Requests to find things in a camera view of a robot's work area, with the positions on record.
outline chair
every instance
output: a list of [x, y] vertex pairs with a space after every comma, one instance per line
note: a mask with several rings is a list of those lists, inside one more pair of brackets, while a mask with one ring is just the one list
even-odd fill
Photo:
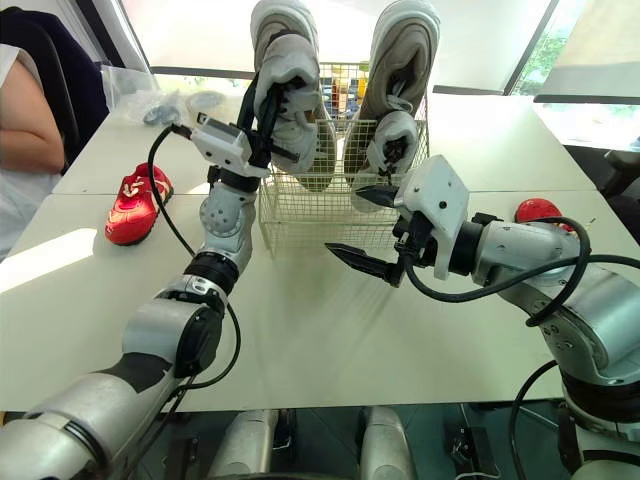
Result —
[[640, 153], [611, 150], [604, 158], [615, 172], [600, 189], [600, 193], [640, 244], [640, 199], [624, 195], [631, 184], [640, 177]]
[[610, 150], [604, 158], [613, 167], [615, 173], [600, 192], [605, 198], [622, 195], [640, 177], [640, 153]]
[[[109, 113], [100, 68], [55, 15], [10, 7], [0, 13], [0, 18], [0, 40], [26, 50], [38, 67], [45, 97], [57, 122], [57, 115], [61, 115], [59, 127], [65, 136], [65, 152], [71, 164]], [[48, 86], [50, 81], [54, 83], [52, 88]], [[54, 89], [54, 95], [47, 93]], [[69, 104], [75, 128], [69, 115]]]
[[80, 134], [56, 48], [42, 27], [12, 15], [14, 8], [0, 13], [0, 42], [19, 47], [33, 58], [44, 96], [62, 134], [66, 157], [75, 158]]

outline wire basket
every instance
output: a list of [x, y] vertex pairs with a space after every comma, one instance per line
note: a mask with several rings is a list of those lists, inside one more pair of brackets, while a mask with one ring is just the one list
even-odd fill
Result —
[[[353, 192], [365, 185], [399, 185], [404, 175], [355, 173], [366, 159], [375, 121], [354, 120], [366, 90], [366, 64], [321, 64], [323, 100], [329, 119], [318, 119], [313, 167], [290, 175], [272, 165], [262, 180], [258, 221], [272, 255], [288, 249], [317, 248], [341, 242], [359, 248], [389, 248], [398, 213], [375, 208]], [[413, 165], [429, 156], [426, 103], [416, 115], [418, 147]]]

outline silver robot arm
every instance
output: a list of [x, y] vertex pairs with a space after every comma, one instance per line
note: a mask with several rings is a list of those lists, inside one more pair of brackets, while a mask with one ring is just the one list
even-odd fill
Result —
[[[440, 155], [410, 172], [400, 187], [367, 187], [358, 195], [398, 209], [394, 235], [401, 258], [392, 264], [347, 245], [327, 246], [352, 268], [393, 286], [407, 271], [407, 258], [411, 269], [433, 266], [436, 278], [454, 272], [491, 287], [579, 252], [578, 239], [555, 225], [509, 223], [484, 214], [468, 222], [469, 192]], [[560, 293], [573, 271], [571, 264], [555, 268], [499, 295], [534, 315]], [[437, 300], [461, 300], [437, 293]], [[539, 325], [562, 374], [567, 407], [559, 446], [575, 480], [640, 478], [638, 312], [637, 285], [589, 264], [567, 301]]]
[[176, 387], [214, 361], [227, 296], [251, 258], [256, 190], [268, 174], [269, 139], [282, 101], [283, 86], [274, 85], [252, 130], [257, 78], [238, 127], [204, 115], [193, 131], [172, 127], [217, 165], [200, 208], [202, 248], [180, 277], [135, 313], [116, 365], [84, 375], [0, 429], [0, 478], [101, 478], [140, 440]]

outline red object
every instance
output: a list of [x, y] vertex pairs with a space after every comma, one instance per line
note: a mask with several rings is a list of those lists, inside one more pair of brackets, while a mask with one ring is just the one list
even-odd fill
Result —
[[[158, 192], [166, 204], [173, 195], [169, 178], [158, 167], [153, 167]], [[158, 216], [158, 207], [146, 163], [136, 167], [133, 174], [122, 179], [118, 197], [109, 210], [104, 235], [116, 245], [134, 245], [149, 235]]]
[[[530, 222], [537, 218], [561, 216], [562, 212], [558, 207], [544, 198], [530, 198], [529, 200], [525, 200], [518, 206], [518, 210], [516, 210], [516, 222], [518, 223]], [[568, 232], [573, 231], [568, 225], [563, 225], [562, 228]]]

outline white table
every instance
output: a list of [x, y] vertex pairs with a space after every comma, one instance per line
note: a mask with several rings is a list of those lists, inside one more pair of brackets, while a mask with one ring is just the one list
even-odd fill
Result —
[[[470, 212], [510, 218], [534, 195], [589, 225], [595, 253], [640, 256], [595, 191], [475, 193]], [[102, 230], [113, 199], [50, 196], [0, 265], [0, 410], [26, 410], [116, 362], [132, 312], [187, 265], [162, 219], [140, 245], [110, 244]], [[202, 238], [201, 200], [182, 195], [168, 204], [194, 246]], [[239, 362], [215, 388], [190, 393], [184, 410], [512, 400], [550, 359], [525, 315], [497, 296], [440, 304], [406, 281], [396, 290], [352, 271], [327, 252], [272, 260], [257, 225], [254, 245], [230, 297], [242, 326]], [[640, 284], [640, 272], [620, 268]], [[473, 287], [455, 276], [428, 283]], [[232, 348], [226, 319], [218, 359], [203, 379], [227, 364]], [[560, 395], [556, 373], [531, 393]]]
[[[235, 121], [238, 99], [219, 119]], [[441, 153], [475, 192], [594, 190], [593, 183], [523, 97], [429, 97], [431, 153]], [[125, 125], [108, 117], [54, 189], [55, 194], [115, 194], [122, 177], [147, 160], [160, 128]], [[208, 191], [209, 164], [182, 137], [169, 136], [156, 164], [178, 194]]]

